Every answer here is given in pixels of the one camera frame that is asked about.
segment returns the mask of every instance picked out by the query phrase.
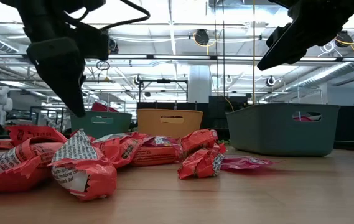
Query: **desk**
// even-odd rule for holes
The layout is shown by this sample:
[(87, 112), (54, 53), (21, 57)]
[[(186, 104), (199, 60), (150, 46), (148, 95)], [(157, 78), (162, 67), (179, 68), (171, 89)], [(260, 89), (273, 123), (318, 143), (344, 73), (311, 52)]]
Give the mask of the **desk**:
[(118, 172), (111, 198), (92, 202), (79, 202), (50, 182), (0, 194), (0, 223), (354, 223), (354, 151), (271, 159), (284, 161), (189, 180), (178, 179), (177, 164), (128, 167)]

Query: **ceiling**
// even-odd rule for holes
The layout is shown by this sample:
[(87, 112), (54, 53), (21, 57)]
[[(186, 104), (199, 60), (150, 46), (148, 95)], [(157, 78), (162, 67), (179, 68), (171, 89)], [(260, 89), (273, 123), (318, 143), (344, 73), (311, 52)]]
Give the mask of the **ceiling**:
[[(255, 46), (255, 55), (264, 55), (268, 50), (265, 40), (272, 34), (277, 26), (284, 26), (291, 21), (287, 16), (287, 9), (271, 4), (265, 0), (257, 0), (256, 6), (256, 28), (253, 28), (253, 7), (241, 5), (240, 0), (225, 0), (227, 4), (225, 13), (219, 6), (214, 7), (210, 0), (134, 0), (132, 1), (151, 13), (148, 21), (138, 24), (119, 26), (112, 29), (109, 33), (119, 45), (120, 54), (165, 54), (165, 55), (206, 55), (207, 48), (197, 45), (192, 36), (197, 29), (206, 29), (210, 37), (210, 43), (214, 42), (215, 36), (219, 35), (219, 42), (208, 48), (209, 55), (253, 55)], [(72, 17), (80, 17), (83, 10), (73, 13)], [(106, 5), (89, 13), (83, 20), (87, 24), (95, 27), (103, 27), (126, 19), (141, 17), (142, 14), (128, 7), (120, 1), (108, 1)], [(354, 40), (354, 16), (344, 25), (344, 30)], [(255, 33), (256, 41), (253, 44), (253, 35)], [(29, 39), (23, 31), (23, 24), (16, 9), (0, 3), (0, 39), (7, 44), (17, 48), (18, 53), (24, 53)], [(351, 47), (340, 48), (333, 45), (325, 47), (312, 47), (307, 51), (306, 57), (339, 57), (353, 55)], [(97, 71), (95, 67), (86, 68), (85, 75), (88, 79), (104, 79), (108, 77), (116, 83), (85, 83), (84, 88), (96, 90), (136, 90), (134, 77), (138, 74), (145, 79), (155, 80), (158, 78), (170, 78), (186, 80), (189, 76), (190, 67), (193, 62), (172, 61), (167, 63), (158, 63), (156, 61), (137, 60), (132, 67), (128, 67), (128, 60), (112, 60), (117, 66), (112, 66), (108, 71)], [(0, 76), (25, 78), (30, 74), (30, 78), (39, 78), (34, 68), (10, 66), (12, 60), (0, 59), (0, 65), (11, 69), (12, 72), (3, 72), (0, 70)], [(272, 91), (272, 88), (265, 86), (265, 79), (271, 75), (280, 81), (277, 88), (288, 85), (290, 82), (304, 76), (305, 74), (319, 68), (317, 65), (281, 65), (269, 70), (254, 70), (250, 64), (226, 64), (222, 61), (208, 63), (213, 77), (213, 83), (217, 83), (219, 78), (219, 89), (224, 89), (223, 72), (225, 69), (226, 83), (225, 88), (231, 91), (250, 91), (252, 90), (252, 80), (255, 78), (255, 89)], [(45, 87), (44, 83), (25, 82), (34, 88)], [(181, 90), (180, 86), (172, 84), (153, 83), (147, 89), (158, 90), (164, 88), (167, 90)], [(46, 96), (54, 96), (53, 93), (43, 91)], [(107, 100), (107, 94), (95, 93), (101, 99)], [(135, 102), (137, 93), (112, 93), (118, 99)], [(184, 100), (185, 96), (181, 93), (161, 93), (154, 94), (147, 100)]]

